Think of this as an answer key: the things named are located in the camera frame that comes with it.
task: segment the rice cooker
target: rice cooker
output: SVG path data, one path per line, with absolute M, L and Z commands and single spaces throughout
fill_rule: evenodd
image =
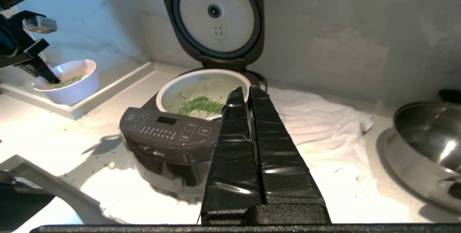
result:
M 221 127 L 220 115 L 201 118 L 178 114 L 178 102 L 184 100 L 178 98 L 181 92 L 174 89 L 192 79 L 203 86 L 201 90 L 206 94 L 220 83 L 225 87 L 221 95 L 225 103 L 227 94 L 237 86 L 248 89 L 251 84 L 260 86 L 262 82 L 267 88 L 262 75 L 246 68 L 263 50 L 263 0 L 164 2 L 180 45 L 203 67 L 180 75 L 142 107 L 128 108 L 120 119 L 120 130 L 143 179 L 157 192 L 197 202 L 205 190 L 211 154 Z M 169 94 L 172 100 L 165 102 L 163 97 L 169 91 L 173 92 Z

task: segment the white towel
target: white towel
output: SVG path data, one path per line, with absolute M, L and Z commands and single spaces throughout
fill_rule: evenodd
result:
M 379 195 L 362 133 L 371 115 L 319 95 L 270 88 L 270 98 L 325 198 L 333 223 L 407 222 L 408 208 Z M 188 205 L 152 190 L 133 169 L 103 170 L 120 183 L 97 199 L 104 215 L 122 223 L 194 224 L 200 203 Z

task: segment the display screen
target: display screen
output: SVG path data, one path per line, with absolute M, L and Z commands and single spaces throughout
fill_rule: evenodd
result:
M 175 119 L 175 118 L 168 118 L 168 117 L 163 117 L 163 116 L 160 116 L 160 117 L 157 118 L 157 122 L 170 124 L 170 125 L 174 125 L 176 123 L 176 121 L 178 121 L 178 120 Z

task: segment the white bowl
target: white bowl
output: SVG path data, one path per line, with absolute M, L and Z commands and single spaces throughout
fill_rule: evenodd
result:
M 167 83 L 158 92 L 156 103 L 162 112 L 178 113 L 183 103 L 199 96 L 206 96 L 214 101 L 226 103 L 230 92 L 241 86 L 245 102 L 248 100 L 251 86 L 248 78 L 225 69 L 203 69 L 183 74 Z M 216 120 L 222 115 L 191 115 L 206 120 Z
M 84 59 L 67 62 L 53 67 L 51 71 L 61 81 L 84 76 L 80 81 L 60 88 L 56 88 L 56 84 L 49 83 L 41 76 L 37 77 L 33 82 L 33 88 L 44 93 L 56 104 L 71 105 L 80 102 L 94 94 L 99 87 L 96 63 L 92 60 Z

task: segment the green vegetable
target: green vegetable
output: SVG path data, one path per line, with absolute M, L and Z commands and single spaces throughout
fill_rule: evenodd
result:
M 82 80 L 85 76 L 77 76 L 77 77 L 74 77 L 74 78 L 71 78 L 71 79 L 68 79 L 66 81 L 61 81 L 59 84 L 55 84 L 54 85 L 54 88 L 55 89 L 58 89 L 58 88 L 62 88 L 62 87 L 65 87 L 67 85 L 71 85 L 75 82 L 79 82 L 80 80 Z
M 193 112 L 205 112 L 206 115 L 219 115 L 224 103 L 210 100 L 206 96 L 195 97 L 194 99 L 184 102 L 178 111 L 178 114 L 191 116 Z

